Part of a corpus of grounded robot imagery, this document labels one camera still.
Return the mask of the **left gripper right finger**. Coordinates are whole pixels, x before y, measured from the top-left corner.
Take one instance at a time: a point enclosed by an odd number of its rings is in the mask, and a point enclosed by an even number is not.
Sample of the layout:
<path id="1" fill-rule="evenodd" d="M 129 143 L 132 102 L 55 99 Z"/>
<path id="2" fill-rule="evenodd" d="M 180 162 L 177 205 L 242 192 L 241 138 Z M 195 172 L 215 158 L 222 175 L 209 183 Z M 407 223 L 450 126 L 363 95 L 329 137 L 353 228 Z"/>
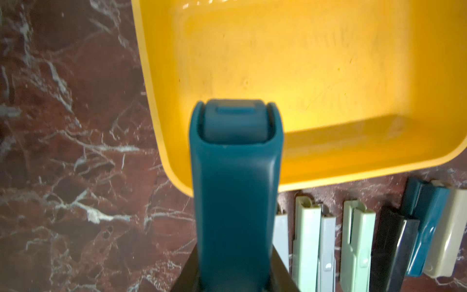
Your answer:
<path id="1" fill-rule="evenodd" d="M 271 291 L 299 292 L 275 247 L 272 247 L 271 255 Z"/>

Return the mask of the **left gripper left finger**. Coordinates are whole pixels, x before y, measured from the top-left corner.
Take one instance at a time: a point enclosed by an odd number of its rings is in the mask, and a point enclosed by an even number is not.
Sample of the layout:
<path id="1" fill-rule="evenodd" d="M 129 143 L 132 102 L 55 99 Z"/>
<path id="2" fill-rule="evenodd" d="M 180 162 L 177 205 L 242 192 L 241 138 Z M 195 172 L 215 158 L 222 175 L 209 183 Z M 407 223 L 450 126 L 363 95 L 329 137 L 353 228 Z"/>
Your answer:
<path id="1" fill-rule="evenodd" d="M 172 286 L 171 292 L 200 292 L 201 281 L 199 276 L 198 249 L 193 248 L 180 276 Z"/>

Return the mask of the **light green pruning pliers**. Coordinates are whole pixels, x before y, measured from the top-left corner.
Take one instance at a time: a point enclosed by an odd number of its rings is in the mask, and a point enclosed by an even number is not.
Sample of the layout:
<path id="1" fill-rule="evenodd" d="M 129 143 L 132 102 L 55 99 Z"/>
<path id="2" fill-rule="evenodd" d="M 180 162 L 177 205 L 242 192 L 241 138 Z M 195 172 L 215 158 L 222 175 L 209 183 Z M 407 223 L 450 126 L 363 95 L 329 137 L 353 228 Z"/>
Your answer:
<path id="1" fill-rule="evenodd" d="M 292 277 L 301 292 L 315 292 L 321 207 L 310 197 L 296 197 Z"/>

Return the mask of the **dark teal pruning pliers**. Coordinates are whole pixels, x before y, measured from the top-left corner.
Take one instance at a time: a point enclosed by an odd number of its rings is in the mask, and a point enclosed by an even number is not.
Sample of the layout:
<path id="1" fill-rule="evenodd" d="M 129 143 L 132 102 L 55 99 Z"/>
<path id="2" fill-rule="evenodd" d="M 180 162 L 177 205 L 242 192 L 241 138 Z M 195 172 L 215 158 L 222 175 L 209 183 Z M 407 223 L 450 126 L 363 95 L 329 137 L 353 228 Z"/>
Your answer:
<path id="1" fill-rule="evenodd" d="M 195 106 L 189 147 L 205 291 L 266 287 L 283 143 L 274 103 L 210 100 Z"/>

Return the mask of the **beige pruning pliers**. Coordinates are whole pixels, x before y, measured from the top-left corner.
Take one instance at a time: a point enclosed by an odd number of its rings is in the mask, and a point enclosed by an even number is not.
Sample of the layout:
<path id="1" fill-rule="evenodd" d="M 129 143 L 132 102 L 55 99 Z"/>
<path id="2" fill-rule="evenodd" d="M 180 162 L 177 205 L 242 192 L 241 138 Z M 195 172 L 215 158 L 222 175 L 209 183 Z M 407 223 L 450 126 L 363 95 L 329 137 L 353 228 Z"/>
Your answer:
<path id="1" fill-rule="evenodd" d="M 452 187 L 440 180 L 432 180 L 431 183 L 447 188 L 449 197 L 435 230 L 423 272 L 431 278 L 450 277 L 467 225 L 467 190 Z"/>

